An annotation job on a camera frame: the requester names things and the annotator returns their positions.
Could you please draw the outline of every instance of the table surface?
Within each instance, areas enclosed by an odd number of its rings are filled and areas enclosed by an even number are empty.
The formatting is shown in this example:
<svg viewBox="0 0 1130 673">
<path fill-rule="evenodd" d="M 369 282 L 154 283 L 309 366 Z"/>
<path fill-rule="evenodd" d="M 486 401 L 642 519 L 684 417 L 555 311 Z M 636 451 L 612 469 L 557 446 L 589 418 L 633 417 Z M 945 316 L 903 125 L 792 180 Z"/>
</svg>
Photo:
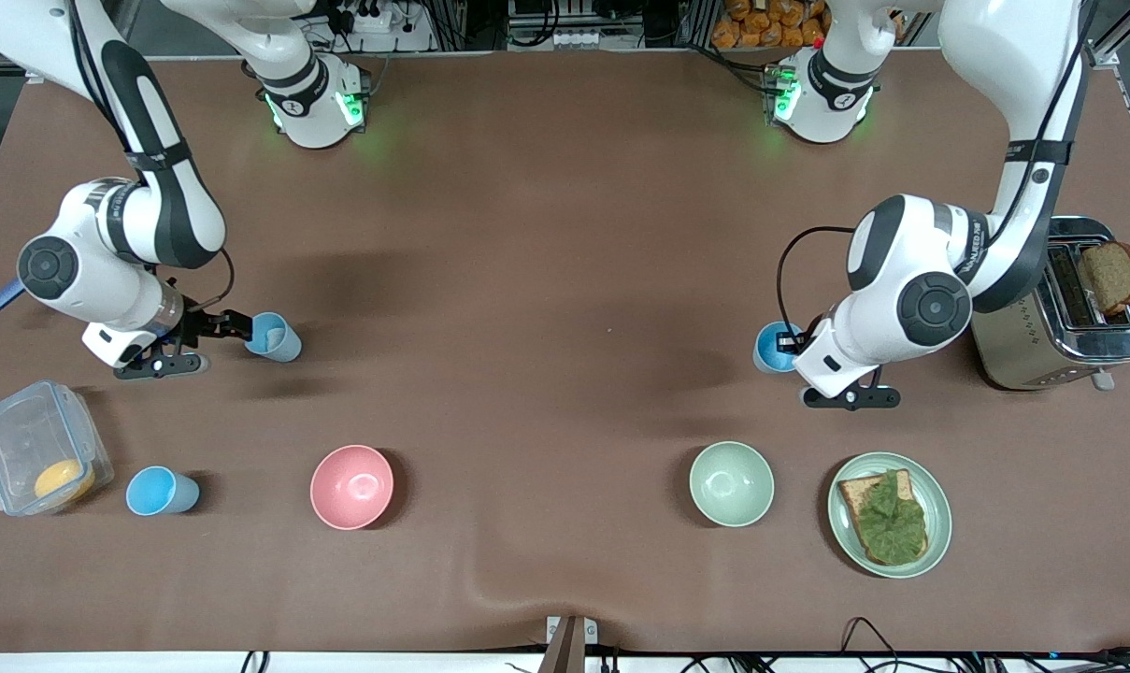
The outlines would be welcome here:
<svg viewBox="0 0 1130 673">
<path fill-rule="evenodd" d="M 271 132 L 235 62 L 154 69 L 228 220 L 227 307 L 287 315 L 304 353 L 209 342 L 202 376 L 118 383 L 81 323 L 2 312 L 0 399 L 80 391 L 116 478 L 61 515 L 0 513 L 0 650 L 496 648 L 559 613 L 641 650 L 825 650 L 857 614 L 910 650 L 1130 644 L 1130 366 L 1114 393 L 1002 393 L 965 338 L 885 368 L 899 409 L 852 414 L 800 408 L 799 378 L 749 357 L 799 230 L 901 192 L 991 206 L 1003 122 L 937 52 L 894 54 L 834 146 L 766 128 L 696 55 L 394 60 L 368 132 L 325 150 Z M 0 152 L 0 286 L 103 175 L 129 169 L 94 107 L 27 86 Z M 1059 213 L 1130 242 L 1112 73 Z M 791 255 L 800 320 L 846 294 L 845 254 L 828 236 Z M 224 282 L 218 263 L 179 276 L 193 296 Z M 703 523 L 685 487 L 725 438 L 776 474 L 745 530 Z M 344 533 L 307 486 L 350 443 L 384 451 L 398 495 Z M 953 544 L 922 578 L 873 578 L 829 536 L 829 478 L 871 451 L 949 496 Z M 149 464 L 198 474 L 198 510 L 129 514 Z"/>
</svg>

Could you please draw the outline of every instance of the silver toaster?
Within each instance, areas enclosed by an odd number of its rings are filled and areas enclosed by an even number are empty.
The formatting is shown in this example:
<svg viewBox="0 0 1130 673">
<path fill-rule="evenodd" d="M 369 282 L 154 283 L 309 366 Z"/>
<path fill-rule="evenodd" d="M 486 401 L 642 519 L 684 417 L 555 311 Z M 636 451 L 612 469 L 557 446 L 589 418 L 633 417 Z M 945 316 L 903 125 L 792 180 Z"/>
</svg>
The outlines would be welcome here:
<svg viewBox="0 0 1130 673">
<path fill-rule="evenodd" d="M 1079 272 L 1081 252 L 1112 239 L 1095 219 L 1052 218 L 1038 286 L 1012 306 L 972 315 L 971 332 L 992 383 L 1038 391 L 1092 377 L 1101 391 L 1112 388 L 1109 370 L 1130 361 L 1130 307 L 1103 315 Z"/>
</svg>

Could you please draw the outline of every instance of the light blue cup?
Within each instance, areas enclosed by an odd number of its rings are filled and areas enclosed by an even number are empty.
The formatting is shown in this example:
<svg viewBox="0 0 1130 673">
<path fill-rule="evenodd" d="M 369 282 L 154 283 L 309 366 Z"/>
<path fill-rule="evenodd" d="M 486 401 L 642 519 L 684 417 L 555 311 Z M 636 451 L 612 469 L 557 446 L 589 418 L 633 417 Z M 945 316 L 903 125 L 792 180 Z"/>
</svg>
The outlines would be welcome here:
<svg viewBox="0 0 1130 673">
<path fill-rule="evenodd" d="M 792 323 L 790 332 L 799 334 L 801 329 Z M 777 320 L 776 323 L 768 323 L 756 335 L 756 350 L 751 352 L 751 361 L 756 362 L 756 369 L 765 374 L 785 374 L 792 372 L 792 353 L 782 353 L 776 349 L 776 335 L 785 331 L 785 323 Z"/>
<path fill-rule="evenodd" d="M 276 312 L 261 312 L 253 316 L 253 340 L 246 341 L 245 348 L 271 361 L 292 361 L 299 357 L 303 340 L 286 318 Z"/>
<path fill-rule="evenodd" d="M 179 514 L 194 507 L 197 501 L 197 482 L 159 464 L 138 472 L 124 492 L 128 508 L 140 516 Z"/>
</svg>

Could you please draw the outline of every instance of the green bowl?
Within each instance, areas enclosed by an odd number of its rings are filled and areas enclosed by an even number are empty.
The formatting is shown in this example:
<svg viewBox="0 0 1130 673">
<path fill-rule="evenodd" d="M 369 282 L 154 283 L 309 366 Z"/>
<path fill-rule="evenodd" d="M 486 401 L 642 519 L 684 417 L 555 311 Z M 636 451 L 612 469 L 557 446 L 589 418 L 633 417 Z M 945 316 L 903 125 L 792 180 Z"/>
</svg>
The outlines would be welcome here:
<svg viewBox="0 0 1130 673">
<path fill-rule="evenodd" d="M 689 495 L 714 524 L 755 524 L 773 504 L 774 490 L 768 461 L 747 444 L 711 444 L 689 469 Z"/>
<path fill-rule="evenodd" d="M 883 474 L 886 470 L 910 470 L 910 481 L 914 486 L 914 498 L 927 512 L 927 553 L 923 553 L 918 561 L 903 563 L 903 566 L 883 566 L 872 561 L 864 553 L 863 544 L 860 544 L 859 535 L 852 527 L 852 516 L 847 512 L 846 501 L 838 490 L 838 482 L 847 479 L 859 479 L 860 477 L 871 477 Z M 935 477 L 922 465 L 914 463 L 906 456 L 876 452 L 863 454 L 846 461 L 838 474 L 829 483 L 829 495 L 826 497 L 826 513 L 829 515 L 829 528 L 838 540 L 838 545 L 843 551 L 858 562 L 864 570 L 881 576 L 881 578 L 907 579 L 918 578 L 938 565 L 946 556 L 946 549 L 950 545 L 950 506 L 946 501 L 946 493 Z"/>
</svg>

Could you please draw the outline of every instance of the plate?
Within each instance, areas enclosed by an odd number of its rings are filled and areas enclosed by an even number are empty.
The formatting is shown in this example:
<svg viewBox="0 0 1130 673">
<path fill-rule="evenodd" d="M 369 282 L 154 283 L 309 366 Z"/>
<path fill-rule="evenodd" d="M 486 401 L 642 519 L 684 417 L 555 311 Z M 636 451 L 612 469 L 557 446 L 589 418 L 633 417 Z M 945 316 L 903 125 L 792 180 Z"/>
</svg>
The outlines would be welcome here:
<svg viewBox="0 0 1130 673">
<path fill-rule="evenodd" d="M 910 481 L 914 486 L 914 498 L 918 504 L 927 510 L 927 537 L 929 547 L 918 561 L 903 563 L 903 566 L 881 566 L 872 561 L 863 552 L 855 528 L 852 527 L 851 512 L 843 501 L 843 495 L 838 491 L 838 482 L 847 479 L 859 479 L 860 477 L 871 477 L 884 474 L 886 470 L 910 470 Z M 829 515 L 829 528 L 834 532 L 838 545 L 843 551 L 858 562 L 864 570 L 881 576 L 881 578 L 907 579 L 918 578 L 919 575 L 929 571 L 946 556 L 946 549 L 950 545 L 950 506 L 946 501 L 946 493 L 935 477 L 922 465 L 914 463 L 906 456 L 876 452 L 852 457 L 846 461 L 842 470 L 835 474 L 835 479 L 829 483 L 829 495 L 826 496 L 826 513 Z"/>
</svg>

